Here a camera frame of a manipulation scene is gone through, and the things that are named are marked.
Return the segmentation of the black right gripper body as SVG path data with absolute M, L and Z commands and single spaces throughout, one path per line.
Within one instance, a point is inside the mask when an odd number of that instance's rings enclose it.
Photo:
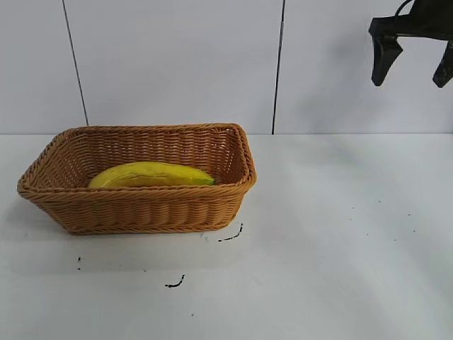
M 435 40 L 452 40 L 451 18 L 414 18 L 409 15 L 373 18 L 371 36 L 395 35 Z

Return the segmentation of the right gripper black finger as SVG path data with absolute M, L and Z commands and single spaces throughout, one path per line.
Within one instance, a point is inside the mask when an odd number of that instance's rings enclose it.
M 444 87 L 453 77 L 453 41 L 447 42 L 442 59 L 433 74 L 432 80 L 438 88 Z
M 396 35 L 372 36 L 373 44 L 373 68 L 372 82 L 375 86 L 381 86 L 403 48 L 398 43 Z

